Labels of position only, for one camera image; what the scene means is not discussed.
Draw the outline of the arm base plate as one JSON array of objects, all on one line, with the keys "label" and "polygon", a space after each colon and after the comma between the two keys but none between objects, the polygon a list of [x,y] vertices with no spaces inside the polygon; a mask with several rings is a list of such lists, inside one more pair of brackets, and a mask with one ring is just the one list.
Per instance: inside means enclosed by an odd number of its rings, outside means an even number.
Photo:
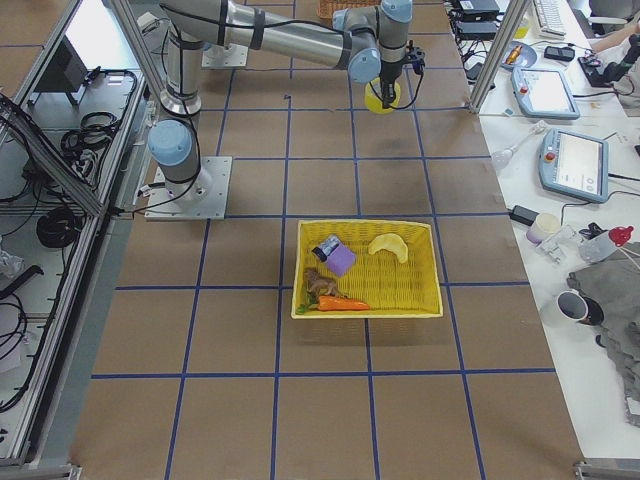
[{"label": "arm base plate", "polygon": [[230,44],[219,46],[205,44],[201,67],[207,70],[226,70],[245,68],[249,49],[246,46]]},{"label": "arm base plate", "polygon": [[223,220],[226,214],[229,182],[232,171],[230,156],[205,156],[195,184],[167,183],[160,167],[155,171],[155,182],[163,186],[152,189],[151,208],[144,210],[150,221]]}]

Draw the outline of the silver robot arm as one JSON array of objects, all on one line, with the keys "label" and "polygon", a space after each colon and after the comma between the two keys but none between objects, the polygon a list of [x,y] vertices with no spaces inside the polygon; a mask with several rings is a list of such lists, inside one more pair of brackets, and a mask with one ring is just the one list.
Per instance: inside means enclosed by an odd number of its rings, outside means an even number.
[{"label": "silver robot arm", "polygon": [[198,73],[205,45],[250,50],[345,70],[351,81],[377,81],[383,109],[396,108],[396,81],[405,66],[423,75],[424,52],[409,39],[409,1],[382,1],[333,14],[332,24],[289,19],[233,1],[162,1],[169,26],[165,111],[188,118],[201,110]]}]

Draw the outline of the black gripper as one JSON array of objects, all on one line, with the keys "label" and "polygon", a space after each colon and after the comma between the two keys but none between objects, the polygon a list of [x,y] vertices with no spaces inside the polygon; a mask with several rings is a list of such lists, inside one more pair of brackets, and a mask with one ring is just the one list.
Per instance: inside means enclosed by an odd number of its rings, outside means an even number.
[{"label": "black gripper", "polygon": [[400,76],[400,62],[383,61],[380,70],[380,93],[384,109],[395,109],[395,83]]}]

